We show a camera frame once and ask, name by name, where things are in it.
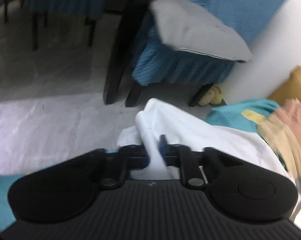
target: yellow patch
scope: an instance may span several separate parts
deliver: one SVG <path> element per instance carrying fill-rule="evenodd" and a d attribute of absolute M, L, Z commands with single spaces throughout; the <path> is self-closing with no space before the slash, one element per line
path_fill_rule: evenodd
<path fill-rule="evenodd" d="M 266 119 L 266 117 L 263 116 L 262 114 L 258 114 L 252 110 L 242 111 L 242 116 L 248 120 L 255 122 L 256 124 L 259 124 Z"/>

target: ribbed black surface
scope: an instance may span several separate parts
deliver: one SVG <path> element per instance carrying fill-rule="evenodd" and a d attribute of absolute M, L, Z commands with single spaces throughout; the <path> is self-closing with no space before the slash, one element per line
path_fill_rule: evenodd
<path fill-rule="evenodd" d="M 205 193 L 179 181 L 127 181 L 103 191 L 93 206 L 66 222 L 36 225 L 17 221 L 2 233 L 7 240 L 204 240 L 301 239 L 290 221 L 250 225 L 218 212 Z"/>

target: brown cushion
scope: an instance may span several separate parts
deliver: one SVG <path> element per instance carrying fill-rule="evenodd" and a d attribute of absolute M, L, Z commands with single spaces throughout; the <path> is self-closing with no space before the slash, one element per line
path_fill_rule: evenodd
<path fill-rule="evenodd" d="M 286 99 L 292 98 L 297 98 L 301 102 L 301 66 L 297 66 L 291 72 L 290 78 L 268 97 L 281 106 L 284 105 Z"/>

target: round black cover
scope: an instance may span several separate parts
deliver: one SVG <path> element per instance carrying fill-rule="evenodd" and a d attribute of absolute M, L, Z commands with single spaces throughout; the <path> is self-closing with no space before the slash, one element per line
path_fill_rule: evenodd
<path fill-rule="evenodd" d="M 298 199 L 289 179 L 249 164 L 224 169 L 209 195 L 223 212 L 259 222 L 289 218 Z"/>
<path fill-rule="evenodd" d="M 51 223 L 85 211 L 95 196 L 93 184 L 72 168 L 48 168 L 17 180 L 8 201 L 17 218 Z"/>

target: blue bedspread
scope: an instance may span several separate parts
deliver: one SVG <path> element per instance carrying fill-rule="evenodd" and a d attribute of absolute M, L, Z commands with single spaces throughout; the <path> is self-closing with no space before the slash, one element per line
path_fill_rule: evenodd
<path fill-rule="evenodd" d="M 189 0 L 205 7 L 251 43 L 267 26 L 284 0 Z M 147 15 L 135 42 L 133 78 L 142 86 L 166 80 L 182 83 L 221 83 L 234 62 L 174 51 L 160 42 Z"/>

